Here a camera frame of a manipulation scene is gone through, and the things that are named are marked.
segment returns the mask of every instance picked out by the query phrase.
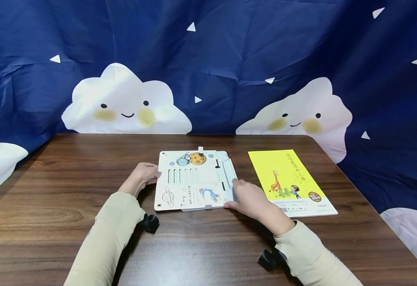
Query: hand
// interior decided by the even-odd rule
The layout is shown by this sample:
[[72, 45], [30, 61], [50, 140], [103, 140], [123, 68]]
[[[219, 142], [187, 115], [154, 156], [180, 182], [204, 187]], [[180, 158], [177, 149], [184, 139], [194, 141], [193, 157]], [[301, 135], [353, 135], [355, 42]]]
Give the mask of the hand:
[[225, 208], [239, 211], [258, 220], [274, 235], [279, 236], [294, 228], [295, 223], [283, 211], [270, 202], [263, 190], [244, 180], [233, 179], [237, 202], [224, 203]]
[[156, 184], [161, 172], [158, 165], [152, 163], [139, 163], [126, 181], [121, 185], [118, 192], [130, 193], [137, 197], [143, 188], [149, 184]]

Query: wooden table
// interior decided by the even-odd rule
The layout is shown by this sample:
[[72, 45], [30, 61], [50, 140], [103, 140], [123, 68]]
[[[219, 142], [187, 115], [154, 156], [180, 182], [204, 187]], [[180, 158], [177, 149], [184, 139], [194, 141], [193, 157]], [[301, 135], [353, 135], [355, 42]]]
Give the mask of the wooden table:
[[[0, 187], [0, 286], [60, 286], [94, 217], [139, 162], [162, 150], [225, 150], [237, 175], [259, 181], [247, 151], [294, 149], [339, 211], [302, 219], [365, 286], [417, 286], [417, 260], [306, 136], [55, 136]], [[142, 207], [153, 214], [154, 189]], [[257, 263], [271, 235], [224, 209], [158, 214], [155, 235], [135, 232], [114, 285], [299, 285]]]

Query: beige sleeve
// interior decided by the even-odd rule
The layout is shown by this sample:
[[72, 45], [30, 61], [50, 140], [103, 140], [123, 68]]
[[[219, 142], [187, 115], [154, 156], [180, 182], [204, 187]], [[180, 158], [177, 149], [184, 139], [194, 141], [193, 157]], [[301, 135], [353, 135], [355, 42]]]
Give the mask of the beige sleeve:
[[128, 193], [114, 193], [95, 217], [64, 286], [112, 285], [121, 252], [145, 211]]
[[286, 255], [292, 276], [305, 286], [362, 286], [353, 273], [305, 224], [275, 237], [275, 248]]

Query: book cover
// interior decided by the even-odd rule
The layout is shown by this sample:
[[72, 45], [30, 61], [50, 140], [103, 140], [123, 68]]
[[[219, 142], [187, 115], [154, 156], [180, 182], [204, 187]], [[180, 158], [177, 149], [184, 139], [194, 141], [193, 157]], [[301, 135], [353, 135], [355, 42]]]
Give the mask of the book cover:
[[294, 150], [250, 151], [248, 155], [267, 198], [289, 217], [338, 214]]

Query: finger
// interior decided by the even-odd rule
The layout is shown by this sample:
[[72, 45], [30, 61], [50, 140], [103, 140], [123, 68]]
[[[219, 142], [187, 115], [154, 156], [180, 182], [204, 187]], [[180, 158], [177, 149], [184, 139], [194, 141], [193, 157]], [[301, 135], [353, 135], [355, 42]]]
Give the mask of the finger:
[[150, 167], [150, 168], [146, 168], [145, 169], [145, 174], [143, 175], [144, 178], [143, 180], [145, 182], [154, 179], [154, 178], [159, 178], [161, 176], [162, 172], [159, 172], [158, 169], [154, 168], [154, 167]]
[[234, 187], [234, 190], [239, 186], [239, 180], [237, 178], [232, 179], [232, 185]]
[[146, 182], [147, 185], [156, 184], [158, 181], [158, 178], [151, 178]]
[[229, 202], [225, 202], [223, 207], [226, 208], [226, 209], [237, 210], [238, 207], [239, 207], [239, 204], [237, 202], [234, 202], [234, 201], [229, 201]]
[[140, 164], [145, 165], [146, 167], [154, 167], [154, 168], [158, 168], [158, 165], [155, 165], [153, 163], [148, 163], [148, 162], [142, 162]]

